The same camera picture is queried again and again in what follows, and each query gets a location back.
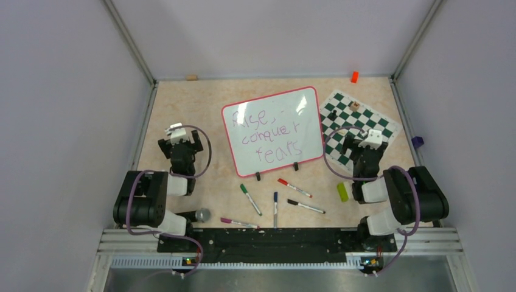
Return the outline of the purple cap whiteboard marker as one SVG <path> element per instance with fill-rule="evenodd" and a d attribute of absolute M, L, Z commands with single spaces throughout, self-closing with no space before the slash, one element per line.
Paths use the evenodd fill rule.
<path fill-rule="evenodd" d="M 224 218 L 224 217 L 221 217 L 220 221 L 222 223 L 226 223 L 226 224 L 236 224 L 236 225 L 243 226 L 243 227 L 246 227 L 246 228 L 260 229 L 259 225 L 251 224 L 251 223 L 245 223 L 245 222 L 241 222 L 241 221 L 235 221 L 235 220 Z"/>

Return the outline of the pink framed whiteboard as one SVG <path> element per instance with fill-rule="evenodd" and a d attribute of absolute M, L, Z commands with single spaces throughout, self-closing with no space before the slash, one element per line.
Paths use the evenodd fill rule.
<path fill-rule="evenodd" d="M 221 117 L 239 177 L 324 154 L 318 93 L 312 86 L 225 105 Z"/>

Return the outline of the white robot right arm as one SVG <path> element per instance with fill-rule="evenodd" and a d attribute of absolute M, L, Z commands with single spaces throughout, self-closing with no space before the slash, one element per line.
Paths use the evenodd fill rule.
<path fill-rule="evenodd" d="M 349 151 L 353 163 L 352 181 L 337 187 L 340 197 L 353 198 L 359 204 L 389 204 L 381 212 L 360 220 L 357 243 L 365 251 L 374 250 L 383 236 L 408 224 L 440 220 L 450 211 L 447 198 L 426 167 L 390 167 L 380 171 L 379 162 L 387 146 L 387 142 L 370 132 L 365 139 L 347 135 L 340 151 Z"/>

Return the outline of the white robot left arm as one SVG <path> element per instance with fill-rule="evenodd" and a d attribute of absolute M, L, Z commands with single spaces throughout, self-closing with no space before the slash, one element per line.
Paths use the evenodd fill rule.
<path fill-rule="evenodd" d="M 195 235 L 188 225 L 196 221 L 195 212 L 182 215 L 167 210 L 166 201 L 173 196 L 189 196 L 195 188 L 195 155 L 203 151 L 197 130 L 187 134 L 179 129 L 168 132 L 158 146 L 171 163 L 168 171 L 129 171 L 125 175 L 113 207 L 116 224 L 125 225 L 127 213 L 130 226 L 172 234 L 172 244 L 180 251 L 188 251 L 195 244 Z"/>

